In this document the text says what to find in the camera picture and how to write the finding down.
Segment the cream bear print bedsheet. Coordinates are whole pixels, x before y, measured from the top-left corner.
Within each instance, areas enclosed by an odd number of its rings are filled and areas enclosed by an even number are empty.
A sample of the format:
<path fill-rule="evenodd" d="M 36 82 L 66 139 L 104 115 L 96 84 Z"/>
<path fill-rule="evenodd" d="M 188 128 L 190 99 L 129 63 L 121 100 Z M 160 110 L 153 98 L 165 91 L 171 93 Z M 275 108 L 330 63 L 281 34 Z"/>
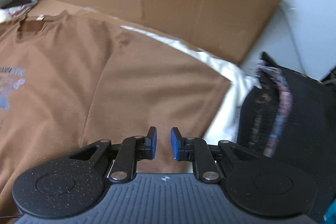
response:
<path fill-rule="evenodd" d="M 230 82 L 228 91 L 226 91 L 223 102 L 209 129 L 206 131 L 204 139 L 209 144 L 217 144 L 219 140 L 223 139 L 232 142 L 236 141 L 240 119 L 240 108 L 252 88 L 259 85 L 259 81 L 255 77 L 246 75 L 242 69 L 229 61 L 225 61 L 180 38 L 173 37 L 153 28 L 127 22 L 115 16 L 110 16 L 87 7 L 75 14 L 77 16 L 109 22 L 126 30 L 148 36 L 201 61 L 228 79 Z"/>

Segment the floral patterned folded cloth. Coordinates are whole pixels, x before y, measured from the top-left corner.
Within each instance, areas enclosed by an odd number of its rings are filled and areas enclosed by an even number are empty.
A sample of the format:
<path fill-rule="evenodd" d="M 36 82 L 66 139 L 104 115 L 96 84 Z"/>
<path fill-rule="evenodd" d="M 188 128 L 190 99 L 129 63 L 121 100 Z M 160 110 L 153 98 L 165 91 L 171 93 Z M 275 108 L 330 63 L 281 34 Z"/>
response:
<path fill-rule="evenodd" d="M 10 16 L 12 19 L 18 18 L 20 16 L 25 15 L 27 12 L 29 12 L 36 4 L 38 0 L 30 0 L 27 4 L 9 7 L 6 9 L 3 9 L 3 11 Z"/>

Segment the white curved board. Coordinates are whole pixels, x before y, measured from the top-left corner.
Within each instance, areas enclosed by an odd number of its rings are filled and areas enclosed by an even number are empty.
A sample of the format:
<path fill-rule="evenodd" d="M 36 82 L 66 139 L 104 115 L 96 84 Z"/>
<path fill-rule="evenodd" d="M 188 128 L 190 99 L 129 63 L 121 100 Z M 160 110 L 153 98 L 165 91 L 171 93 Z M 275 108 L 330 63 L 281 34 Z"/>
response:
<path fill-rule="evenodd" d="M 277 64 L 322 80 L 335 67 L 335 0 L 282 0 L 240 65 L 248 75 L 260 53 Z"/>

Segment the black folded garment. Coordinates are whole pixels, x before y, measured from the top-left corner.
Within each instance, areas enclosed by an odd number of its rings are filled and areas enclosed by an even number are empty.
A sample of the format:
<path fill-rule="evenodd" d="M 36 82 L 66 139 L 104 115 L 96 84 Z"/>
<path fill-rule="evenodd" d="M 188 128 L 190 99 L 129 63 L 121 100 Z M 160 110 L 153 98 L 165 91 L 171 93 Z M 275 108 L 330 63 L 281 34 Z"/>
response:
<path fill-rule="evenodd" d="M 325 85 L 261 54 L 259 85 L 240 110 L 237 143 L 310 174 L 317 196 L 310 217 L 323 223 L 335 199 L 335 85 Z"/>

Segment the brown printed t-shirt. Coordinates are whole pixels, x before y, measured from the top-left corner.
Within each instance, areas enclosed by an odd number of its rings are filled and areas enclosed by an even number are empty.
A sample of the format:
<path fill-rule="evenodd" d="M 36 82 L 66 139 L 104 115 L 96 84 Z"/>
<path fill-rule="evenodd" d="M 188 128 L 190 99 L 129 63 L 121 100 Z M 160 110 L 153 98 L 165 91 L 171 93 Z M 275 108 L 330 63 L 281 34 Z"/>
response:
<path fill-rule="evenodd" d="M 24 171 L 100 139 L 157 128 L 140 172 L 179 173 L 170 130 L 202 137 L 230 87 L 199 60 L 146 35 L 62 12 L 1 24 L 1 215 Z"/>

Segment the teal patterned garment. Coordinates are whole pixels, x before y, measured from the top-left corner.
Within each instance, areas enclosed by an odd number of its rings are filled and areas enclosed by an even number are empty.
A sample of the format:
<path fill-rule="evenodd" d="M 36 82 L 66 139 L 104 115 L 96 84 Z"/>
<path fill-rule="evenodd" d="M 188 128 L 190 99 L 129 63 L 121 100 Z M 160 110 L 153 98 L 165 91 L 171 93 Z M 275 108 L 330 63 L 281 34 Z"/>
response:
<path fill-rule="evenodd" d="M 334 199 L 323 216 L 323 224 L 336 224 L 336 199 Z"/>

